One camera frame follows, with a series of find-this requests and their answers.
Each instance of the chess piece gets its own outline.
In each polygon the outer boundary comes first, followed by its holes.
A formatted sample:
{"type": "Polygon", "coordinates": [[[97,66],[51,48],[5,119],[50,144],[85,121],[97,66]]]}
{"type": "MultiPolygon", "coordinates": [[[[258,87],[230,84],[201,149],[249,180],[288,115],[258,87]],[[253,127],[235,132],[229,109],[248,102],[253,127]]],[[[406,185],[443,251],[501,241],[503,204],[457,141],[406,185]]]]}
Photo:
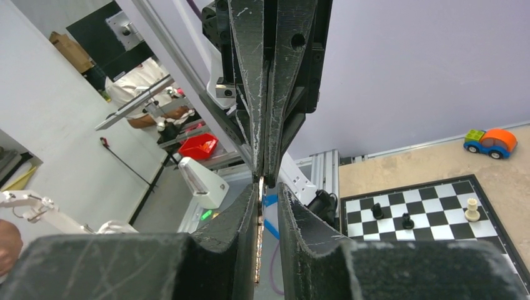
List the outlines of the chess piece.
{"type": "Polygon", "coordinates": [[[371,209],[372,209],[372,215],[374,216],[376,220],[380,220],[384,218],[383,210],[381,210],[381,205],[379,203],[374,204],[374,206],[372,206],[371,209]]]}
{"type": "Polygon", "coordinates": [[[477,211],[478,201],[474,198],[467,200],[467,211],[465,212],[466,220],[476,222],[480,219],[480,212],[477,211]]]}
{"type": "Polygon", "coordinates": [[[403,214],[403,222],[401,222],[401,225],[403,225],[404,229],[414,228],[414,221],[411,220],[411,215],[408,212],[403,214]]]}

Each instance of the beige table surface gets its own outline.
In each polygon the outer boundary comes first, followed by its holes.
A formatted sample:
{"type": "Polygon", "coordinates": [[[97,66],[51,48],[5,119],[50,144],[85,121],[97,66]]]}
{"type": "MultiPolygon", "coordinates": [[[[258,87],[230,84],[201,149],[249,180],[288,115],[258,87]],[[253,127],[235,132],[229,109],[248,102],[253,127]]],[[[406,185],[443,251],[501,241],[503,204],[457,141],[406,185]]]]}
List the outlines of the beige table surface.
{"type": "Polygon", "coordinates": [[[530,126],[510,131],[519,144],[506,160],[467,152],[461,139],[341,166],[340,196],[475,174],[524,263],[530,268],[530,126]]]}

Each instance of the chessboard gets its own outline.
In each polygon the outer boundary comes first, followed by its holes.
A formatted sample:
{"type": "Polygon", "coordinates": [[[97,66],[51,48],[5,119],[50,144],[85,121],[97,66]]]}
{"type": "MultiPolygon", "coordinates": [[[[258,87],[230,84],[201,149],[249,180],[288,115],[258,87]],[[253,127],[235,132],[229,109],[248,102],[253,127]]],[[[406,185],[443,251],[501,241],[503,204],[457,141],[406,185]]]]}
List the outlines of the chessboard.
{"type": "Polygon", "coordinates": [[[341,199],[342,233],[362,241],[487,241],[496,246],[528,294],[530,274],[475,175],[401,187],[341,199]],[[469,222],[468,199],[478,201],[480,218],[469,222]],[[379,203],[384,214],[375,219],[379,203]],[[403,228],[403,214],[414,221],[403,228]]]}

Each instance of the colorful toy truck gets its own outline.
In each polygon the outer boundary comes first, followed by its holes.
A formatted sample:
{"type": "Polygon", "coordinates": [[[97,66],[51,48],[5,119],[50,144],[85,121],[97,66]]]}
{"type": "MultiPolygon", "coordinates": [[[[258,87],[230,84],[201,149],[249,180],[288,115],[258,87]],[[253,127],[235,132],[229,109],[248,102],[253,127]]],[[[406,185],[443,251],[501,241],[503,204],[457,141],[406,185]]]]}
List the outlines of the colorful toy truck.
{"type": "Polygon", "coordinates": [[[504,129],[472,129],[464,138],[464,148],[469,152],[487,154],[493,159],[510,157],[516,146],[515,136],[504,129]]]}

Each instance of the green toy block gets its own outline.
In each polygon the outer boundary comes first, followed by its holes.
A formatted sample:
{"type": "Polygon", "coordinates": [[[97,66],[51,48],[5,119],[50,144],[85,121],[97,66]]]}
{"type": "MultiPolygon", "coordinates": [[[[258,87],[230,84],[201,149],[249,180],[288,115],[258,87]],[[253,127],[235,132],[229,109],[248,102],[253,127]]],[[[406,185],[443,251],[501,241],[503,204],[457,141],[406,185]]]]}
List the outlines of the green toy block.
{"type": "Polygon", "coordinates": [[[477,141],[478,142],[478,141],[480,141],[480,139],[482,138],[484,133],[485,132],[482,131],[482,130],[472,129],[466,134],[466,137],[464,138],[464,142],[465,143],[471,142],[471,141],[477,141]]]}

